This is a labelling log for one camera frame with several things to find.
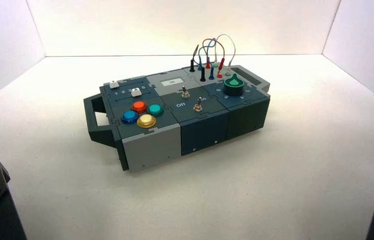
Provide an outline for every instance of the white backdrop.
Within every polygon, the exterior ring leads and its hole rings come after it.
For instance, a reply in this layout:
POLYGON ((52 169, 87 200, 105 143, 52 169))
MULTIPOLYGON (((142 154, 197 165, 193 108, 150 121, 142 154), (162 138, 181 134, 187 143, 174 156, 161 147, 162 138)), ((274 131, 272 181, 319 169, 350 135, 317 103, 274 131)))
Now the white backdrop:
POLYGON ((192 54, 220 33, 234 38, 239 54, 320 54, 339 0, 28 3, 48 56, 192 54))
POLYGON ((323 54, 374 92, 374 1, 341 1, 323 54))
POLYGON ((0 89, 44 56, 26 1, 0 1, 0 89))

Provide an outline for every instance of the rotary knob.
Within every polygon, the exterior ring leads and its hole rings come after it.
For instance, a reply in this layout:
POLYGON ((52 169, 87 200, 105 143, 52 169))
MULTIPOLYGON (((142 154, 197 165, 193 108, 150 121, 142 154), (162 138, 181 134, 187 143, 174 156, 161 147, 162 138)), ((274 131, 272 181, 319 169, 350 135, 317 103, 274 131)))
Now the rotary knob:
POLYGON ((230 96, 240 96, 243 94, 244 81, 233 74, 231 78, 224 80, 224 93, 230 96))

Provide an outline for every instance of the toggle switch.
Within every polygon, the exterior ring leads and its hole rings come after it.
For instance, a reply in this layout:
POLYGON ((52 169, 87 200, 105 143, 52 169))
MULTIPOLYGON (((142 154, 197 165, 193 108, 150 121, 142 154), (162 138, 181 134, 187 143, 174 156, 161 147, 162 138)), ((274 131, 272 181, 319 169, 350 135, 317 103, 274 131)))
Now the toggle switch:
POLYGON ((185 98, 185 99, 190 97, 190 93, 187 91, 185 86, 182 86, 182 97, 185 98))
POLYGON ((201 112, 203 110, 202 106, 201 106, 201 101, 203 100, 202 97, 199 97, 199 99, 197 100, 197 104, 194 105, 193 107, 193 110, 196 111, 196 112, 201 112))

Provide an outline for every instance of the teal button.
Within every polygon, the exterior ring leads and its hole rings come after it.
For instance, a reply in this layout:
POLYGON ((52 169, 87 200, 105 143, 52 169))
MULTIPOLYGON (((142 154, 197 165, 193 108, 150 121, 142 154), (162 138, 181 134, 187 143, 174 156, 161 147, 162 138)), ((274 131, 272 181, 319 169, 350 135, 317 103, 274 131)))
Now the teal button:
POLYGON ((163 114, 163 108, 158 104, 152 104, 148 107, 148 113, 157 117, 163 114))

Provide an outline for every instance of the control box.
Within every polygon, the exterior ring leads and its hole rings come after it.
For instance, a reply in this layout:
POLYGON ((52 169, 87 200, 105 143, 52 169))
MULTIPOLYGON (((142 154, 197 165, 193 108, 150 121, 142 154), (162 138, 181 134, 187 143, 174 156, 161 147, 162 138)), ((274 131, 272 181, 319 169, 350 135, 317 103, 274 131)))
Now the control box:
POLYGON ((91 140, 140 171, 263 127, 269 83, 240 65, 177 70, 105 83, 84 99, 91 140), (95 112, 109 125, 98 126, 95 112))

